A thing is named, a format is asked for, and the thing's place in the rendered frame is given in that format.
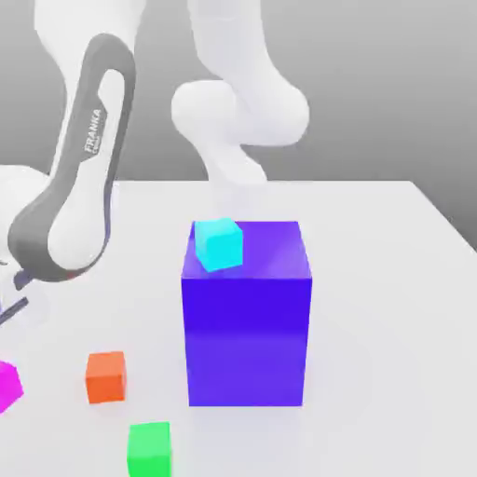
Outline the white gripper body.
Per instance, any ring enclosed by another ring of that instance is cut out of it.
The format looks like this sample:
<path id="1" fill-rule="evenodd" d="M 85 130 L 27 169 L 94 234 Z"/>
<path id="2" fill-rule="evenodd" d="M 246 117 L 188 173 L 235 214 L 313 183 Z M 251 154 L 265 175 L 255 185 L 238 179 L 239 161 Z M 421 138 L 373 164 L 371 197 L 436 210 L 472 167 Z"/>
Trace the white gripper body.
<path id="1" fill-rule="evenodd" d="M 38 289 L 0 291 L 0 335 L 22 334 L 47 320 L 47 298 Z"/>

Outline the small magenta cube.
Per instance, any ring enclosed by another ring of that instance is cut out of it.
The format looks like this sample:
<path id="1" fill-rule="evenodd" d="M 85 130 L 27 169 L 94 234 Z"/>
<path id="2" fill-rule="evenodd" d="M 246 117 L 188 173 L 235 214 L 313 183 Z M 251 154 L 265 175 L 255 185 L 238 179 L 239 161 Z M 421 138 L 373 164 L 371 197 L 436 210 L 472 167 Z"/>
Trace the small magenta cube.
<path id="1" fill-rule="evenodd" d="M 0 361 L 0 415 L 24 394 L 20 374 L 15 365 Z"/>

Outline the small orange cube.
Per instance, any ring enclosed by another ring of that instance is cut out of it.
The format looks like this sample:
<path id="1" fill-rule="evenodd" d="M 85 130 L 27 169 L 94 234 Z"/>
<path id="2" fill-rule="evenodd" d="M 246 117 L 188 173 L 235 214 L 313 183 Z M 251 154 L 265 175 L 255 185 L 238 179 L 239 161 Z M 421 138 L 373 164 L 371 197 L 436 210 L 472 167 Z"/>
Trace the small orange cube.
<path id="1" fill-rule="evenodd" d="M 90 404 L 126 399 L 126 360 L 122 351 L 90 353 L 85 373 Z"/>

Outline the small green cube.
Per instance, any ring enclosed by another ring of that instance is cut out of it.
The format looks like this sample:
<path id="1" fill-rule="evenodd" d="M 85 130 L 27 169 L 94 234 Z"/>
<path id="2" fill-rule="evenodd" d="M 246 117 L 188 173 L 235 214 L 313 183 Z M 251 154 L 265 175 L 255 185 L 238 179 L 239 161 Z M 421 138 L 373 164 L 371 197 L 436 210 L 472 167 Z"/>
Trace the small green cube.
<path id="1" fill-rule="evenodd" d="M 169 422 L 142 423 L 129 427 L 129 477 L 171 477 L 171 453 Z"/>

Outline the small cyan cube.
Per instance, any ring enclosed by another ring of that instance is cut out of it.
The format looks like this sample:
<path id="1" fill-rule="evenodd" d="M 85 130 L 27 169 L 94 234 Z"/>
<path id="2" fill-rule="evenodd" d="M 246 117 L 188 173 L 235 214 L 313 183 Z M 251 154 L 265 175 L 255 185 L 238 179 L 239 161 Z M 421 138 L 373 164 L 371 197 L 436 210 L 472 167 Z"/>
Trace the small cyan cube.
<path id="1" fill-rule="evenodd" d="M 196 256 L 207 272 L 243 264 L 243 232 L 231 218 L 195 221 Z"/>

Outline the large blue box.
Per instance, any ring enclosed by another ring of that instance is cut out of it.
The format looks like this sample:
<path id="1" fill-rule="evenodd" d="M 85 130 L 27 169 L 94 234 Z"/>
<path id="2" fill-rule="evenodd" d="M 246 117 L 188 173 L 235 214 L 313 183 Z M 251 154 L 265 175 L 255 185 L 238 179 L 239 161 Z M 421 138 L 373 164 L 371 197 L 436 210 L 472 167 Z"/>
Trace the large blue box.
<path id="1" fill-rule="evenodd" d="M 296 221 L 245 222 L 242 266 L 207 272 L 187 241 L 181 276 L 192 406 L 303 403 L 312 273 Z"/>

